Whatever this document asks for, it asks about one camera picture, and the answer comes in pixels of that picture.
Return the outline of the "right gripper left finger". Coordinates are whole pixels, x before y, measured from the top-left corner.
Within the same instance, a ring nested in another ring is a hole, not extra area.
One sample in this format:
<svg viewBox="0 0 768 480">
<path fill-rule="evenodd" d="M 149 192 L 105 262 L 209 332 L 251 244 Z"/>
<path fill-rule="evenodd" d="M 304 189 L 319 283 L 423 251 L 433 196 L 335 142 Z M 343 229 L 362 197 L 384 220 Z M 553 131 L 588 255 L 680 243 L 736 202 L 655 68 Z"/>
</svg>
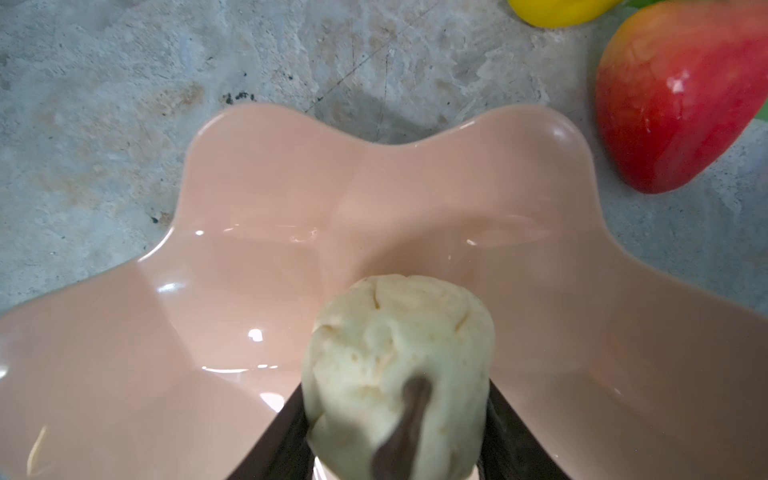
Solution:
<svg viewBox="0 0 768 480">
<path fill-rule="evenodd" d="M 308 430 L 302 386 L 298 385 L 282 410 L 227 479 L 311 479 L 312 451 L 307 442 Z"/>
</svg>

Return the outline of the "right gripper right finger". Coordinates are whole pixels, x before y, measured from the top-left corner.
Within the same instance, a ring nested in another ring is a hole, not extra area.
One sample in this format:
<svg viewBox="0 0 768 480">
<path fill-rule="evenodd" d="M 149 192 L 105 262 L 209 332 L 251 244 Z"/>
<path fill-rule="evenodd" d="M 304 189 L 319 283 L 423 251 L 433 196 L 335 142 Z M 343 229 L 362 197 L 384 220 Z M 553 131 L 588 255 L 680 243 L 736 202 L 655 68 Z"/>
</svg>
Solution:
<svg viewBox="0 0 768 480">
<path fill-rule="evenodd" d="M 569 480 L 490 382 L 478 475 L 483 480 Z"/>
</svg>

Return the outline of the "cream fake pear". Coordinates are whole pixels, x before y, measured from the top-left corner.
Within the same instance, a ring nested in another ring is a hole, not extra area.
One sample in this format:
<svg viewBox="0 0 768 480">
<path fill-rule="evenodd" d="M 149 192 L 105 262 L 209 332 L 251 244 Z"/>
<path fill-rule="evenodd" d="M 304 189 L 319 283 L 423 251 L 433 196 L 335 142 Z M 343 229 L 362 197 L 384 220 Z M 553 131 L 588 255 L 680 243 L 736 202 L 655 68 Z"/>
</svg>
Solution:
<svg viewBox="0 0 768 480">
<path fill-rule="evenodd" d="M 356 282 L 319 312 L 301 386 L 313 453 L 340 479 L 368 479 L 404 406 L 402 389 L 426 377 L 413 477 L 466 479 L 480 456 L 495 329 L 467 289 L 425 276 Z"/>
</svg>

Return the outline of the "pink scalloped fruit bowl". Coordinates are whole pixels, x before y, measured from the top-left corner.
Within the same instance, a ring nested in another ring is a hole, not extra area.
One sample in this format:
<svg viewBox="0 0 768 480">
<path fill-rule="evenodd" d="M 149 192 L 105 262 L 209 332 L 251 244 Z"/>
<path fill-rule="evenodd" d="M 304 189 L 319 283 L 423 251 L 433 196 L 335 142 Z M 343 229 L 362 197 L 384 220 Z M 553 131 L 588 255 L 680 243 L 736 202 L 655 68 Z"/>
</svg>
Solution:
<svg viewBox="0 0 768 480">
<path fill-rule="evenodd" d="M 1 319 L 9 479 L 366 479 L 426 376 L 415 478 L 763 479 L 767 321 L 631 257 L 541 106 L 398 146 L 269 104 L 195 135 L 142 256 Z"/>
</svg>

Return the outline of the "yellow fake lemon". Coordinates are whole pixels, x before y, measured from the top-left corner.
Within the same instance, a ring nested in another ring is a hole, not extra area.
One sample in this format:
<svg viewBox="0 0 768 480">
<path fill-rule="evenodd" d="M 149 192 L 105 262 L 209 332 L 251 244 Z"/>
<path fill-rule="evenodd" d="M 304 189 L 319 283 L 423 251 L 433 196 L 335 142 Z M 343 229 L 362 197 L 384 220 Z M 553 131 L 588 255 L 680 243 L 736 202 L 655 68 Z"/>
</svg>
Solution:
<svg viewBox="0 0 768 480">
<path fill-rule="evenodd" d="M 507 3 L 527 24 L 556 29 L 592 21 L 621 0 L 508 0 Z"/>
</svg>

